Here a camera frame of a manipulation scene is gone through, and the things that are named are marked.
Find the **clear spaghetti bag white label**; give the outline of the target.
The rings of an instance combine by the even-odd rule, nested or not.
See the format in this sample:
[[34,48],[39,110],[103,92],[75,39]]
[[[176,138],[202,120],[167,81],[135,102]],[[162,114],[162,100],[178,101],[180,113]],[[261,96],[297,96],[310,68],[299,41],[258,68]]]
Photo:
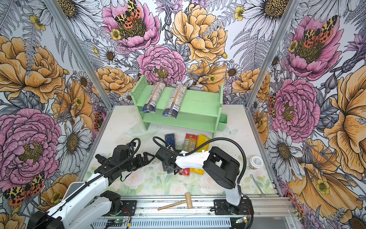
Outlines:
[[163,111],[163,117],[177,118],[186,91],[187,86],[185,85],[178,85],[173,90],[169,102]]

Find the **yellow spaghetti bag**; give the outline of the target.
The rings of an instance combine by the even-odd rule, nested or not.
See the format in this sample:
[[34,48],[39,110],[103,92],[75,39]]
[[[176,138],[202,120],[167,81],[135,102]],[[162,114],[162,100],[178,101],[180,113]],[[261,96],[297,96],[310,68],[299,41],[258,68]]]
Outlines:
[[[202,134],[199,134],[198,135],[198,138],[197,138],[197,141],[196,141],[196,147],[202,145],[203,143],[205,143],[208,140],[210,140],[209,137],[207,137],[205,135],[202,135]],[[196,153],[201,153],[203,150],[204,151],[208,151],[209,150],[209,144],[207,144],[204,147],[196,150]],[[195,174],[199,174],[201,176],[204,174],[204,170],[203,169],[193,169],[193,168],[190,168],[190,172],[195,173]]]

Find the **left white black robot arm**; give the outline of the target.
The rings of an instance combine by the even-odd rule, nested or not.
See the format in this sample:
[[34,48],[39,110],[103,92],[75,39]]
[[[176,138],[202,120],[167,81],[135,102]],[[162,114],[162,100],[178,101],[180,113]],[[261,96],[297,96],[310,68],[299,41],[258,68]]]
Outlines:
[[38,211],[28,222],[29,229],[84,229],[104,215],[119,215],[128,211],[121,196],[107,188],[123,172],[136,171],[153,161],[154,155],[138,154],[139,143],[118,145],[111,157],[97,154],[100,166],[77,190],[49,210]]

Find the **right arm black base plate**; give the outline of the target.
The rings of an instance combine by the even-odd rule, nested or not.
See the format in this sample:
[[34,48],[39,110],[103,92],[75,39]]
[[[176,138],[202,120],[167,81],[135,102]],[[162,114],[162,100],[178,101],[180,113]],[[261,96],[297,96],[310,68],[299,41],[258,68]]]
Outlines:
[[238,206],[229,204],[225,199],[215,199],[213,201],[213,211],[215,215],[247,215],[252,214],[252,206],[249,200],[241,199]]

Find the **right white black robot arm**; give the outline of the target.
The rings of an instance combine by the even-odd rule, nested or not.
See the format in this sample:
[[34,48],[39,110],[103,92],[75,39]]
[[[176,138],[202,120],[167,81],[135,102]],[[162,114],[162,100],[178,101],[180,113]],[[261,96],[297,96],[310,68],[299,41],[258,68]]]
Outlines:
[[226,202],[232,206],[239,206],[242,199],[240,179],[246,166],[218,147],[201,153],[177,155],[164,148],[160,148],[156,157],[171,169],[202,169],[219,186],[225,189]]

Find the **clear spaghetti bag dark end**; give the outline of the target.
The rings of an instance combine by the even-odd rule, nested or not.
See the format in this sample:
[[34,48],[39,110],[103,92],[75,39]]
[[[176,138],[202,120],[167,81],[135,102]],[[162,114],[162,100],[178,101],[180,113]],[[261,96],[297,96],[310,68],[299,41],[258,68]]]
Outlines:
[[156,104],[166,87],[166,83],[164,81],[160,81],[154,84],[153,89],[142,108],[142,113],[155,113],[156,112]]

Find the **red-ended clear spaghetti bag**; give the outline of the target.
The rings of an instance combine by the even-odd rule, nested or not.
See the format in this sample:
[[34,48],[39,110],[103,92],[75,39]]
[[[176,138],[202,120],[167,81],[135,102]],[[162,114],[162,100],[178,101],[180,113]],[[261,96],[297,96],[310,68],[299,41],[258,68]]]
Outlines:
[[[186,134],[185,140],[184,140],[184,143],[182,146],[182,151],[190,152],[190,151],[194,150],[197,140],[198,140],[198,135]],[[188,177],[188,176],[190,176],[190,169],[189,168],[181,169],[177,172],[177,174]]]

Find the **blue Barilla spaghetti bag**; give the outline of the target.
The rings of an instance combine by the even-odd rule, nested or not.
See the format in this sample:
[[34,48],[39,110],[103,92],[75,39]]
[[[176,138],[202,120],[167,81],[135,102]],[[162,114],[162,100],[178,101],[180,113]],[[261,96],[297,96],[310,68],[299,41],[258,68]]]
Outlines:
[[174,134],[166,134],[165,135],[166,146],[169,149],[175,149],[175,137]]

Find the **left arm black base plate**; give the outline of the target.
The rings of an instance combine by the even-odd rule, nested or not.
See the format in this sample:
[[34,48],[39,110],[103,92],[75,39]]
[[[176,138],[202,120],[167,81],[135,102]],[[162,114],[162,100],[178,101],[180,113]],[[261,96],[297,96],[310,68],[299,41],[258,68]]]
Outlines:
[[136,200],[120,200],[113,201],[109,212],[103,215],[103,217],[122,217],[122,216],[134,216],[137,201]]

